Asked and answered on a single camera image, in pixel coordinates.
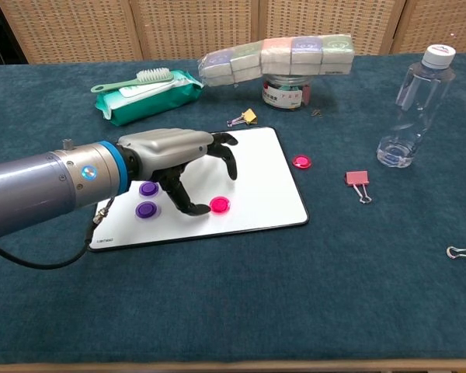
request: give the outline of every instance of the robotic hand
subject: robotic hand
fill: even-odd
[[[186,166],[204,155],[224,160],[228,175],[237,169],[228,145],[230,134],[159,129],[64,149],[0,164],[0,237],[76,208],[126,193],[132,180],[160,183],[184,214],[202,215],[205,204],[194,204],[179,181]]]

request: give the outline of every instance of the glass jar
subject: glass jar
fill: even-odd
[[[309,104],[312,75],[264,75],[263,100],[280,109]]]

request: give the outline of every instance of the white board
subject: white board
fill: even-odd
[[[275,130],[254,127],[228,133],[238,140],[230,147],[237,162],[236,181],[229,178],[221,159],[209,155],[191,162],[181,176],[193,203],[209,204],[214,197],[223,196],[231,202],[228,212],[191,217],[179,212],[162,190],[154,197],[144,197],[139,194],[142,182],[133,182],[127,193],[116,197],[108,216],[95,230],[90,249],[151,245],[306,223],[308,213]],[[158,217],[143,219],[135,214],[136,207],[145,201],[161,208]],[[97,210],[106,202],[100,202]]]

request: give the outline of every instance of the wicker panel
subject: wicker panel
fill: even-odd
[[[144,58],[198,58],[257,40],[255,0],[131,0]]]
[[[430,44],[448,44],[466,52],[466,0],[408,2],[392,50],[423,52]]]
[[[404,0],[263,1],[261,37],[350,33],[357,54],[389,52],[404,5]]]
[[[0,0],[30,64],[141,60],[128,0]]]

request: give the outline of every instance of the green toothbrush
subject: green toothbrush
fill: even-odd
[[[142,70],[137,73],[137,78],[125,82],[100,84],[92,87],[93,93],[113,91],[114,89],[128,87],[131,85],[145,85],[152,83],[170,82],[174,79],[174,75],[168,68],[153,68]]]

